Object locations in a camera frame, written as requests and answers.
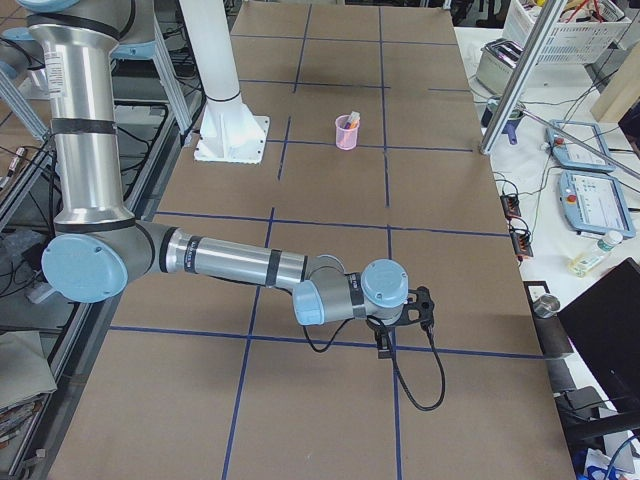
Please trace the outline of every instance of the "computer monitor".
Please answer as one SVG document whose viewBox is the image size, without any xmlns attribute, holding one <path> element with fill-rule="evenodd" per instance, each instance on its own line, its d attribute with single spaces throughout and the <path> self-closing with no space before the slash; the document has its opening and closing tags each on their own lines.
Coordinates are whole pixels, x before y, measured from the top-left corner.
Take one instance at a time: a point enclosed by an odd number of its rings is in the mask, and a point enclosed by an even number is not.
<svg viewBox="0 0 640 480">
<path fill-rule="evenodd" d="M 558 316 L 574 347 L 619 412 L 617 418 L 589 422 L 591 425 L 574 429 L 574 439 L 623 430 L 640 433 L 638 264 L 627 258 Z"/>
</svg>

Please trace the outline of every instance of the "pink cup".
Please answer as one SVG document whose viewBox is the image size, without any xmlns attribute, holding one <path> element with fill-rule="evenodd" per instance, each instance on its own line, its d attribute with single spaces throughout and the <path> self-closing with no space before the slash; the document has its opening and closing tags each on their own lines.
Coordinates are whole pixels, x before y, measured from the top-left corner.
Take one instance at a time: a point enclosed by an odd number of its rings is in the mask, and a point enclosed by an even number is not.
<svg viewBox="0 0 640 480">
<path fill-rule="evenodd" d="M 340 150 L 353 150 L 358 144 L 358 129 L 360 122 L 354 128 L 343 128 L 349 115 L 340 115 L 336 118 L 336 147 Z"/>
</svg>

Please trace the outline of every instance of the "light blue joint cap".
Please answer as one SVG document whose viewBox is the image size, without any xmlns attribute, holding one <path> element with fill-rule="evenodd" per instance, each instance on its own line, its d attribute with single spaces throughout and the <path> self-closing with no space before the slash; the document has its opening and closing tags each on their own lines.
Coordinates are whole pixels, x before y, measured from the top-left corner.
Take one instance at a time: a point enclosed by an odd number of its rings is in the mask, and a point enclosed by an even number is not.
<svg viewBox="0 0 640 480">
<path fill-rule="evenodd" d="M 120 44 L 111 54 L 117 60 L 150 60 L 156 53 L 156 41 Z"/>
<path fill-rule="evenodd" d="M 29 33 L 29 29 L 27 27 L 16 27 L 9 28 L 2 32 L 2 36 L 4 38 L 8 38 L 9 40 L 13 40 L 14 42 L 35 42 L 35 38 L 31 36 Z"/>
<path fill-rule="evenodd" d="M 106 243 L 89 235 L 54 238 L 42 254 L 47 281 L 65 297 L 82 303 L 101 302 L 127 286 L 127 268 Z"/>
<path fill-rule="evenodd" d="M 80 0 L 18 0 L 24 8 L 36 13 L 53 13 L 73 7 Z"/>
<path fill-rule="evenodd" d="M 311 280 L 293 287 L 293 310 L 300 325 L 322 325 L 324 307 L 318 289 Z"/>
<path fill-rule="evenodd" d="M 361 281 L 364 294 L 379 307 L 394 308 L 407 301 L 409 275 L 398 262 L 371 262 L 362 272 Z"/>
<path fill-rule="evenodd" d="M 7 62 L 3 62 L 2 60 L 0 60 L 0 70 L 2 70 L 4 74 L 11 80 L 15 80 L 18 76 L 18 72 L 16 72 L 16 69 L 9 65 Z"/>
</svg>

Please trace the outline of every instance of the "white basket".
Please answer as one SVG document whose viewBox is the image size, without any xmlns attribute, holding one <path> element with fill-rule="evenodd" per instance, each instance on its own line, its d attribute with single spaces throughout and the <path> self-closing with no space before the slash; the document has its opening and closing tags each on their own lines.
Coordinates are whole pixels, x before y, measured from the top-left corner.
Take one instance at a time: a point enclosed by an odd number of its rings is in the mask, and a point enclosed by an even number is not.
<svg viewBox="0 0 640 480">
<path fill-rule="evenodd" d="M 598 0 L 598 6 L 606 22 L 557 23 L 547 38 L 538 63 L 594 63 L 631 23 L 624 12 L 609 0 Z M 502 36 L 524 45 L 533 24 L 520 1 L 512 0 Z"/>
</svg>

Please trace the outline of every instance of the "black band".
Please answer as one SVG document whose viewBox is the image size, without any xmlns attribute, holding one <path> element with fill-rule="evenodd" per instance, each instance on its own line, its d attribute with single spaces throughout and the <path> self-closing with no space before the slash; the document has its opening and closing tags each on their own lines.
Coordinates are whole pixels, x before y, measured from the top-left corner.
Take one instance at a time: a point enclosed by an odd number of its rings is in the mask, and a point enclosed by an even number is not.
<svg viewBox="0 0 640 480">
<path fill-rule="evenodd" d="M 211 98 L 209 95 L 207 95 L 207 99 L 211 100 L 212 102 L 230 102 L 231 100 L 238 98 L 240 96 L 240 90 L 238 90 L 238 93 L 236 93 L 233 97 L 229 97 L 229 98 L 225 98 L 224 100 L 218 100 L 216 98 Z"/>
<path fill-rule="evenodd" d="M 115 135 L 118 127 L 109 120 L 88 120 L 86 118 L 52 118 L 51 134 L 64 133 L 105 133 Z"/>
<path fill-rule="evenodd" d="M 276 285 L 281 256 L 282 250 L 271 250 L 271 255 L 269 256 L 269 266 L 267 267 L 267 278 L 264 281 L 266 287 L 275 287 Z"/>
<path fill-rule="evenodd" d="M 151 238 L 151 234 L 147 231 L 146 228 L 144 228 L 142 225 L 140 225 L 137 222 L 136 222 L 136 228 L 142 232 L 142 234 L 147 239 L 147 242 L 149 242 L 149 246 L 151 247 L 151 261 L 149 262 L 149 267 L 147 268 L 147 272 L 148 272 L 149 270 L 151 270 L 151 267 L 153 267 L 153 262 L 156 259 L 156 246 L 153 243 L 153 238 Z"/>
<path fill-rule="evenodd" d="M 111 232 L 123 228 L 133 227 L 136 219 L 131 217 L 127 220 L 104 223 L 56 223 L 56 231 L 61 233 L 91 233 L 91 232 Z"/>
<path fill-rule="evenodd" d="M 202 237 L 193 236 L 187 242 L 187 249 L 184 252 L 184 271 L 187 273 L 196 272 L 196 253 L 198 253 L 198 245 L 200 245 Z"/>
<path fill-rule="evenodd" d="M 171 227 L 167 229 L 164 233 L 164 237 L 162 237 L 162 243 L 160 244 L 160 258 L 158 259 L 158 266 L 160 267 L 160 271 L 162 273 L 167 273 L 167 251 L 169 250 L 169 242 L 171 242 L 171 237 L 178 229 L 178 227 Z"/>
<path fill-rule="evenodd" d="M 107 25 L 106 23 L 96 22 L 88 18 L 74 17 L 72 15 L 64 15 L 61 13 L 37 13 L 27 17 L 27 27 L 42 24 L 63 25 L 65 27 L 86 28 L 98 33 L 104 33 L 116 40 L 120 40 L 120 32 L 117 28 Z"/>
<path fill-rule="evenodd" d="M 360 274 L 348 274 L 347 281 L 349 282 L 349 296 L 351 297 L 351 306 L 353 307 L 353 318 L 356 320 L 365 320 L 367 318 L 367 309 L 364 306 L 364 292 L 360 285 Z"/>
</svg>

